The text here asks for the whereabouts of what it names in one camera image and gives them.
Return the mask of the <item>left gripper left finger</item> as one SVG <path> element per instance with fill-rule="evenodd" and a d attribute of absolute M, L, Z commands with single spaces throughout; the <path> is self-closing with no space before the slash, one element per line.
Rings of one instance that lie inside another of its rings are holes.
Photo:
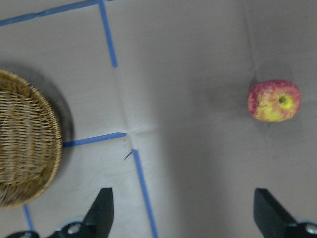
<path fill-rule="evenodd" d="M 113 189 L 102 188 L 81 222 L 69 223 L 51 238 L 107 238 L 114 221 Z"/>

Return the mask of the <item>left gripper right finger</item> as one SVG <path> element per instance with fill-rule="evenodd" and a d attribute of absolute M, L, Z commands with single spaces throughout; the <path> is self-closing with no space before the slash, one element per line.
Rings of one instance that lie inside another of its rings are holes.
<path fill-rule="evenodd" d="M 295 220 L 265 188 L 255 189 L 253 217 L 264 238 L 315 238 L 317 236 L 316 223 Z"/>

